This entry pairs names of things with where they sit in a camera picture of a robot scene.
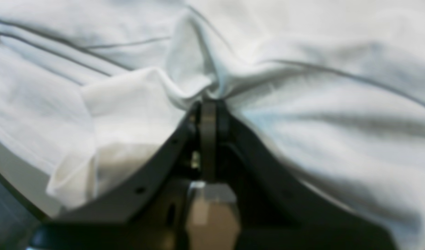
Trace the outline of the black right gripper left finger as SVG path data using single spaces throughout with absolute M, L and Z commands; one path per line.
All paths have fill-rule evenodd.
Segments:
M 29 250 L 188 250 L 184 223 L 199 171 L 191 165 L 198 148 L 195 103 L 176 131 L 137 172 L 84 206 L 40 225 Z

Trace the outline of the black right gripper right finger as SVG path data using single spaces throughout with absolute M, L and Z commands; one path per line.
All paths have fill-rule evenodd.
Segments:
M 390 234 L 285 169 L 222 101 L 202 104 L 202 179 L 237 198 L 237 250 L 395 250 Z

